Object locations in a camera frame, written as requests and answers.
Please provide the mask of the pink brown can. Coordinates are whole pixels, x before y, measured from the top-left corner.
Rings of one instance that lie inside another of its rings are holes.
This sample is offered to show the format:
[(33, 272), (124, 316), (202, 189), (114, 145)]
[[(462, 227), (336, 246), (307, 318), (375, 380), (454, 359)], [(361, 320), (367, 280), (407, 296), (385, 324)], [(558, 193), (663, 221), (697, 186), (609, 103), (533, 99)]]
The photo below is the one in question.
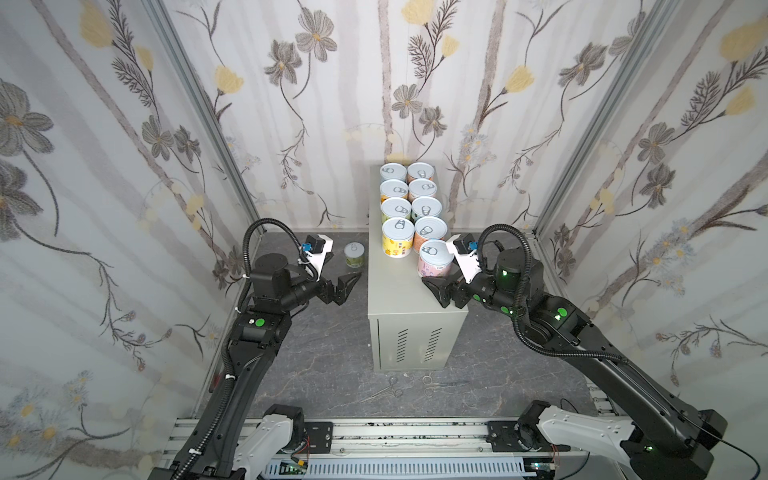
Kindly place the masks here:
[(454, 254), (443, 240), (427, 240), (419, 248), (417, 271), (421, 277), (447, 277)]

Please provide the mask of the brown labelled can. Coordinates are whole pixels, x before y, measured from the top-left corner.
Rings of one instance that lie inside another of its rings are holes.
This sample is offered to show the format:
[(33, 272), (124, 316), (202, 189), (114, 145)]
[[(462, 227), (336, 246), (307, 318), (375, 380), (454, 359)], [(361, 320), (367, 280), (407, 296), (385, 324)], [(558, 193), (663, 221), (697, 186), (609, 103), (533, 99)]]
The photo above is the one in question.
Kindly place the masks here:
[(414, 224), (413, 249), (418, 252), (428, 240), (443, 240), (448, 233), (444, 220), (435, 216), (420, 217)]

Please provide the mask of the pale teal can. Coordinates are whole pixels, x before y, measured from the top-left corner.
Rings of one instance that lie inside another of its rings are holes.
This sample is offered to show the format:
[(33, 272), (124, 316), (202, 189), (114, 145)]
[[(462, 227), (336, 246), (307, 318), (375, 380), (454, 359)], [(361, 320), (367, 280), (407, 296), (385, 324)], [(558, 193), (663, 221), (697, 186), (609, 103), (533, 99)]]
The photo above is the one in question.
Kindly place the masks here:
[(434, 197), (422, 196), (411, 202), (411, 217), (417, 221), (422, 217), (440, 217), (442, 203)]

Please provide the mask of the green labelled can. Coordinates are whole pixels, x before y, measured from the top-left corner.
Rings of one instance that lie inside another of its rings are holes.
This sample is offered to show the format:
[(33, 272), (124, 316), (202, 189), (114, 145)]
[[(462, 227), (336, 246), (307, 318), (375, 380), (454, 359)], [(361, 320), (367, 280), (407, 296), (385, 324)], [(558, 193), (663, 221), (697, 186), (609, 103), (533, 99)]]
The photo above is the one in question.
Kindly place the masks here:
[(383, 222), (396, 219), (411, 219), (412, 204), (405, 198), (388, 198), (380, 205), (381, 219)]

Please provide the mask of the pink labelled can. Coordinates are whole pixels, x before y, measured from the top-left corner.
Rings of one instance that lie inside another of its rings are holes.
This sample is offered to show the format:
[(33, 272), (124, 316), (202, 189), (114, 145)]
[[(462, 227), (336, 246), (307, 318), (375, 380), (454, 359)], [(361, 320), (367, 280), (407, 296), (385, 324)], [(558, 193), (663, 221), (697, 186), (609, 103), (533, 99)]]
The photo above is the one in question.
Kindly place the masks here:
[(415, 201), (421, 197), (434, 198), (437, 193), (437, 185), (428, 178), (418, 178), (409, 183), (408, 199)]

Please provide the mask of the yellow labelled can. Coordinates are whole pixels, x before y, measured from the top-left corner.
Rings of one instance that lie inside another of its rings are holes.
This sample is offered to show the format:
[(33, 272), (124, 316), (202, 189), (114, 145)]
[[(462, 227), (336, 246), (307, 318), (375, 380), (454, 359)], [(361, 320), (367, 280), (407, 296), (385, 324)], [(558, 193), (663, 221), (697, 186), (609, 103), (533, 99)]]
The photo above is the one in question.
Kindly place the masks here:
[(406, 199), (409, 194), (409, 186), (405, 181), (389, 179), (380, 184), (379, 193), (381, 202), (390, 198)]

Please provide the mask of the orange labelled can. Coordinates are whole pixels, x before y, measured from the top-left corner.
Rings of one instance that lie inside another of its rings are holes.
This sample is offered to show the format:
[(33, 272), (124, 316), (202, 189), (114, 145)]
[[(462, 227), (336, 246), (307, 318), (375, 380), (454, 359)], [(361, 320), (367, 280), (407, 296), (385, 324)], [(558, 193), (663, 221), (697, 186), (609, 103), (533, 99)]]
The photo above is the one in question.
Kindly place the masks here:
[(435, 168), (426, 162), (414, 162), (407, 167), (407, 182), (418, 179), (433, 180)]

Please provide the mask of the teal labelled can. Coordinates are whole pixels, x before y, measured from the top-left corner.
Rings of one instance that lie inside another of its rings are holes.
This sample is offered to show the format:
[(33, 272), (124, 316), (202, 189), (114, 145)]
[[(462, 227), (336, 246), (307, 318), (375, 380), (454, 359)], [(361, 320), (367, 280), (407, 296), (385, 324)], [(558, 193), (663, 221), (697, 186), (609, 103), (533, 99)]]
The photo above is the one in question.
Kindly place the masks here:
[(380, 167), (379, 175), (382, 182), (387, 180), (405, 181), (407, 167), (396, 162), (385, 163)]

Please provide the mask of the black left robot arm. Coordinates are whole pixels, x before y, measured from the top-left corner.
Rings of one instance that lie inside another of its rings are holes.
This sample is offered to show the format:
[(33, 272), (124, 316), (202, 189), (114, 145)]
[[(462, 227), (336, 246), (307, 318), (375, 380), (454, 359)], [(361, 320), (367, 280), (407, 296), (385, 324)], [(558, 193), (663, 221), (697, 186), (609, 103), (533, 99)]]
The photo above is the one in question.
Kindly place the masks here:
[[(250, 257), (250, 241), (258, 229), (272, 225), (293, 245), (296, 264), (285, 255)], [(259, 479), (282, 451), (308, 447), (304, 415), (299, 407), (269, 408), (256, 430), (241, 432), (268, 369), (292, 325), (293, 311), (317, 298), (342, 305), (361, 275), (337, 281), (322, 276), (332, 258), (333, 241), (326, 235), (305, 240), (283, 222), (262, 218), (252, 223), (242, 241), (245, 286), (236, 304), (236, 318), (220, 350), (222, 372), (192, 433), (167, 467), (156, 467), (152, 479)]]

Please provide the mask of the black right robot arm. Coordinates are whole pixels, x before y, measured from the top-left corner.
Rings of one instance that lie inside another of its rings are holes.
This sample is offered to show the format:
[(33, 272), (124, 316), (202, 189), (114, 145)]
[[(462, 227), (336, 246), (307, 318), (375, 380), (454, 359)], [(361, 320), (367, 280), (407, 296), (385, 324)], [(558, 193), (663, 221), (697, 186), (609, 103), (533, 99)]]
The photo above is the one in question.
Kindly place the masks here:
[(446, 250), (457, 272), (422, 279), (442, 307), (475, 301), (504, 315), (524, 346), (570, 364), (623, 413), (609, 419), (536, 400), (508, 432), (490, 432), (491, 442), (529, 452), (568, 446), (625, 465), (641, 479), (709, 475), (725, 418), (676, 397), (623, 355), (579, 307), (547, 292), (543, 265), (521, 231), (494, 224), (479, 237), (451, 237)]

